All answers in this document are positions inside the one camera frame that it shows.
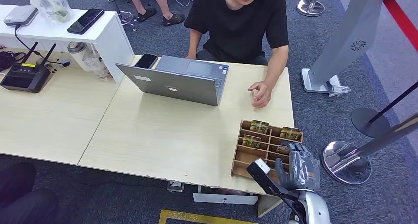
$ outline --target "black t-shirt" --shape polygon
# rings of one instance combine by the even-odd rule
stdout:
[[[193,0],[185,27],[210,39],[203,46],[220,61],[245,63],[260,55],[266,33],[271,48],[289,45],[285,0],[254,0],[230,10],[225,0]]]

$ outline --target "trackpad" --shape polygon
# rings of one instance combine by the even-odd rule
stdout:
[[[210,75],[211,71],[212,71],[212,65],[192,61],[187,67],[186,73],[191,74],[191,75],[208,76]]]

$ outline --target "man's hand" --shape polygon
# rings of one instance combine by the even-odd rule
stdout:
[[[265,107],[269,101],[270,96],[272,93],[272,88],[270,88],[266,82],[256,82],[251,87],[249,87],[248,91],[258,90],[258,93],[254,96],[255,100],[251,103],[253,107]]]
[[[186,56],[186,59],[189,59],[189,60],[196,60],[196,54],[188,54],[187,56]]]

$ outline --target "yellow tape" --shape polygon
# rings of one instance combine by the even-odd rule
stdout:
[[[26,63],[22,63],[22,66],[27,66],[27,67],[35,67],[36,65],[34,64],[26,64]]]
[[[183,213],[171,210],[162,209],[160,213],[160,220],[158,224],[166,224],[168,218],[195,222],[195,223],[204,223],[204,224],[257,224],[246,221],[238,221],[228,218],[217,218],[193,213]]]

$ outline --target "smartphone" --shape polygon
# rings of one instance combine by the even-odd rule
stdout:
[[[84,34],[104,13],[101,9],[89,9],[67,29],[67,32]]]
[[[147,53],[144,54],[134,66],[138,68],[149,69],[157,61],[157,59],[158,57],[156,55]]]

